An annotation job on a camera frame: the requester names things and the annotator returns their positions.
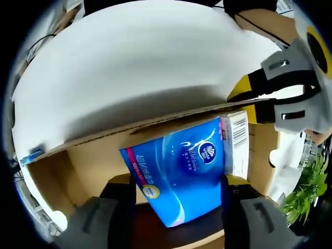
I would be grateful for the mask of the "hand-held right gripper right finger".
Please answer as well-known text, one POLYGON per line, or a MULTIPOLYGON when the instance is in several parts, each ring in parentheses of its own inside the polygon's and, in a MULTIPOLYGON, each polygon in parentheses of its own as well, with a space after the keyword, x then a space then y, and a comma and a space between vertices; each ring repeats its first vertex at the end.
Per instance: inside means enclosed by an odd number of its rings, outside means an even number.
POLYGON ((271 200, 249 183, 220 181, 225 248, 293 248, 293 232, 271 200))

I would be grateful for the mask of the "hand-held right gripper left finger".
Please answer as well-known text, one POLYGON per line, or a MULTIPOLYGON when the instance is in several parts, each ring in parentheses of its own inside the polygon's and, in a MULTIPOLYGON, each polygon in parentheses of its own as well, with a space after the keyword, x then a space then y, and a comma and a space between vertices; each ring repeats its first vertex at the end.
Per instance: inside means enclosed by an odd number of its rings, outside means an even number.
POLYGON ((69 217, 56 237, 56 248, 130 248, 135 217, 136 184, 131 174, 111 178, 69 217))

